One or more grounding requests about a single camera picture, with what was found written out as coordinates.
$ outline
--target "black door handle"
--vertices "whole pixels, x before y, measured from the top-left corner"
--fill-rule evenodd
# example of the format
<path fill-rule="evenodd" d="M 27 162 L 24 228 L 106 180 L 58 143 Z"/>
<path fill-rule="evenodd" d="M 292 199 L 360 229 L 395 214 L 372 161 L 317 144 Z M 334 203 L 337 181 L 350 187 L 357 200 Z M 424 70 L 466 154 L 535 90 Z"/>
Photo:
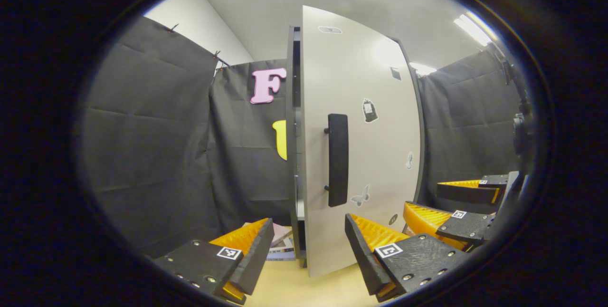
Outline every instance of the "black door handle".
<path fill-rule="evenodd" d="M 324 132 L 330 136 L 330 207 L 343 205 L 348 197 L 348 116 L 328 114 L 329 127 Z"/>

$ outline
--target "black curtain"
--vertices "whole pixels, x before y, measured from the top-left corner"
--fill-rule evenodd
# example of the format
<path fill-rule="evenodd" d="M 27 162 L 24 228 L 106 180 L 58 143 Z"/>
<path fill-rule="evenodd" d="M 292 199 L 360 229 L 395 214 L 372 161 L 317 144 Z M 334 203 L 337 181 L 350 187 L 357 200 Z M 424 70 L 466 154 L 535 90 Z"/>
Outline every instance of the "black curtain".
<path fill-rule="evenodd" d="M 418 78 L 426 129 L 425 180 L 419 203 L 443 210 L 471 205 L 435 197 L 437 182 L 478 180 L 517 170 L 513 118 L 515 85 L 490 51 L 473 54 Z M 476 206 L 494 212 L 496 206 Z"/>
<path fill-rule="evenodd" d="M 252 73 L 285 66 L 284 59 L 230 66 L 217 72 L 211 86 L 207 152 L 223 232 L 267 217 L 291 225 L 287 161 L 276 151 L 272 129 L 285 119 L 285 80 L 271 103 L 250 103 Z"/>
<path fill-rule="evenodd" d="M 207 162 L 213 54 L 139 17 L 83 102 L 85 179 L 113 225 L 151 257 L 221 235 Z"/>

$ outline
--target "cabinet door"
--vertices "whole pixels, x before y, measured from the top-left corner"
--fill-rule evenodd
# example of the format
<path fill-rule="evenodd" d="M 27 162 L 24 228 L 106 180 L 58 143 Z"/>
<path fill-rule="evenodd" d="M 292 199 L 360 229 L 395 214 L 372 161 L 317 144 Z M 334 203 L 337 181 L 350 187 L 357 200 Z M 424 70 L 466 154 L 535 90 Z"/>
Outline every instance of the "cabinet door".
<path fill-rule="evenodd" d="M 308 274 L 356 262 L 344 232 L 353 213 L 402 231 L 420 164 L 420 121 L 399 44 L 334 13 L 303 6 L 302 184 Z M 346 203 L 328 206 L 328 114 L 348 118 Z"/>

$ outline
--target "pink letter f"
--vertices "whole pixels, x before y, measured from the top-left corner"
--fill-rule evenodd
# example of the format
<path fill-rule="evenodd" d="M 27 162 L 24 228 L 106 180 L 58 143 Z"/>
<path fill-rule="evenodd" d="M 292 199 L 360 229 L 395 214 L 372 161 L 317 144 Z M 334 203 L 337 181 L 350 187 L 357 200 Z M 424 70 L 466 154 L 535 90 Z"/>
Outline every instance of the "pink letter f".
<path fill-rule="evenodd" d="M 254 88 L 254 96 L 251 98 L 252 104 L 270 103 L 274 100 L 274 96 L 270 94 L 269 88 L 274 93 L 278 92 L 278 88 L 281 86 L 281 80 L 276 76 L 280 76 L 283 79 L 287 77 L 287 71 L 284 68 L 265 69 L 263 71 L 253 72 L 256 77 L 256 88 Z"/>

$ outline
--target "ceiling light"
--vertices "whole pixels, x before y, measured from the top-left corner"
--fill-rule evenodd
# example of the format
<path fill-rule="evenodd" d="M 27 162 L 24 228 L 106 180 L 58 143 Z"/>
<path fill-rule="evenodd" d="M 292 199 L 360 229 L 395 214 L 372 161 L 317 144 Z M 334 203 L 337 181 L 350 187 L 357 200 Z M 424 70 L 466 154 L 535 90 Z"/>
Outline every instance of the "ceiling light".
<path fill-rule="evenodd" d="M 482 21 L 482 19 L 480 19 L 477 15 L 475 15 L 475 13 L 472 13 L 471 11 L 466 13 L 467 16 L 471 17 L 471 19 L 473 19 L 473 21 L 475 21 L 475 23 L 477 23 L 478 26 L 482 27 L 482 29 L 486 32 L 486 34 L 488 34 L 488 36 L 490 36 L 494 41 L 498 40 L 498 37 L 496 37 L 496 34 L 492 31 L 492 29 L 490 29 L 490 27 L 484 23 L 484 21 Z"/>
<path fill-rule="evenodd" d="M 437 69 L 417 64 L 415 62 L 410 62 L 410 66 L 412 66 L 413 69 L 416 69 L 416 73 L 418 73 L 419 75 L 430 75 L 430 73 L 437 71 Z"/>
<path fill-rule="evenodd" d="M 482 46 L 486 46 L 492 41 L 483 30 L 481 30 L 475 23 L 473 23 L 473 21 L 471 21 L 471 19 L 469 19 L 469 17 L 465 15 L 460 15 L 459 18 L 454 20 L 454 23 L 462 28 L 462 30 L 467 32 Z"/>

